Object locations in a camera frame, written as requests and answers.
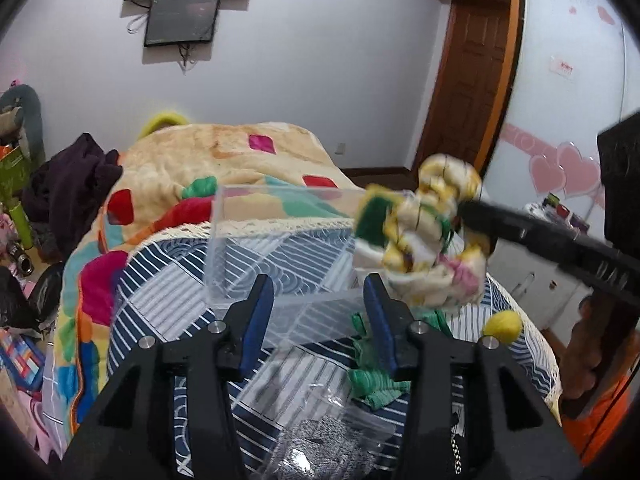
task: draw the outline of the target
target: door frame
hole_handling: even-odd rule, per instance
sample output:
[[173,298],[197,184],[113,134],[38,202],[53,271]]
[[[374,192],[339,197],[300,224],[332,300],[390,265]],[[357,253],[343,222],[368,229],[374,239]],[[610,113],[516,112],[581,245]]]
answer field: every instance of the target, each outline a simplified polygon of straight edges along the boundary
[[[493,151],[495,141],[497,140],[498,133],[502,127],[504,121],[504,115],[506,113],[507,104],[511,95],[511,85],[515,76],[515,69],[517,65],[517,53],[520,50],[521,40],[521,19],[520,19],[520,7],[523,0],[510,0],[509,4],[509,23],[507,29],[507,42],[504,49],[504,61],[502,63],[502,69],[500,70],[500,79],[498,80],[498,88],[495,94],[494,104],[492,106],[489,120],[482,136],[482,141],[476,160],[474,161],[474,167],[476,170],[483,174],[490,158],[490,153]],[[427,114],[427,120],[424,123],[422,129],[422,137],[418,144],[418,149],[415,153],[414,164],[412,165],[412,173],[417,177],[418,170],[421,163],[424,160],[425,149],[428,144],[427,137],[428,132],[433,124],[434,109],[436,102],[442,91],[444,85],[444,67],[449,59],[449,52],[451,48],[451,41],[453,38],[453,29],[456,24],[456,0],[452,0],[451,10],[449,13],[449,22],[447,23],[447,32],[444,39],[444,47],[442,50],[442,58],[440,59],[440,66],[438,68],[438,76],[436,78],[436,84],[433,89],[433,95],[431,97],[431,103]]]

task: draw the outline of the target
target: screw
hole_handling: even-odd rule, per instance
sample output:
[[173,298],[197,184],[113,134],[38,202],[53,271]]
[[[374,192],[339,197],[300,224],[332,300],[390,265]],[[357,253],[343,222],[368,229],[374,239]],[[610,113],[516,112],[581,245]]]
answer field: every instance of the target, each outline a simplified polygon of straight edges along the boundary
[[156,338],[153,337],[152,335],[145,335],[144,337],[140,338],[140,340],[138,341],[138,346],[140,348],[144,348],[145,350],[148,350],[155,344],[156,344]]
[[500,341],[498,341],[494,336],[492,335],[486,335],[484,336],[480,342],[482,343],[482,346],[484,346],[485,348],[488,348],[489,350],[495,350],[496,348],[498,348],[498,346],[500,346]]
[[427,325],[424,321],[414,321],[409,325],[409,329],[414,334],[426,334],[427,330],[429,330],[429,325]]
[[224,321],[213,321],[209,323],[207,330],[212,334],[222,334],[226,330],[226,323]]

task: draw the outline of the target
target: monitor screen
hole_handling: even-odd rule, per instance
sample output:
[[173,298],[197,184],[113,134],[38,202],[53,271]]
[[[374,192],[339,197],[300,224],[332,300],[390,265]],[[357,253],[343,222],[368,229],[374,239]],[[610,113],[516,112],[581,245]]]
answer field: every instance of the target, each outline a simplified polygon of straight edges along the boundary
[[211,41],[217,12],[218,0],[152,0],[145,46]]

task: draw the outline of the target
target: magenta square patch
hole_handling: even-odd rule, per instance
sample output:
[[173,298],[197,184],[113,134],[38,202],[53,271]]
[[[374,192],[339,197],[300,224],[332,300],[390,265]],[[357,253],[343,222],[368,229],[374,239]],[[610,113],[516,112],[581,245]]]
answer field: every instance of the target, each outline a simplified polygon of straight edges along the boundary
[[276,153],[276,149],[273,147],[273,139],[265,135],[249,135],[249,147],[260,152],[273,153],[274,155]]

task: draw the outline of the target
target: orange cloth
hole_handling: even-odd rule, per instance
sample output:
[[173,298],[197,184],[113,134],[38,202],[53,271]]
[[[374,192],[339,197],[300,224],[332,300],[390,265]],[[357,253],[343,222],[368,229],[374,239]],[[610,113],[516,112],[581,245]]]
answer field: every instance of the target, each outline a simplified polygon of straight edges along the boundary
[[[595,430],[598,425],[600,419],[604,415],[604,412],[607,411],[607,408],[616,397],[616,395],[620,392],[620,390],[624,387],[627,376],[623,376],[618,384],[612,389],[610,389],[607,393],[603,394],[600,397],[600,400],[595,405],[591,415],[583,420],[571,420],[570,418],[562,416],[562,429],[564,430],[564,434],[567,437],[567,440],[574,446],[574,449],[578,454],[582,453],[584,450],[584,446],[587,445],[591,437],[591,433]],[[604,445],[609,441],[613,432],[618,427],[618,424],[625,418],[626,411],[629,409],[630,405],[630,394],[627,390],[620,400],[616,403],[613,409],[607,415],[607,418],[600,426],[598,433],[594,437],[593,441],[589,444],[589,448],[587,452],[582,457],[582,465],[586,466],[591,463],[593,459],[596,457],[598,452]]]

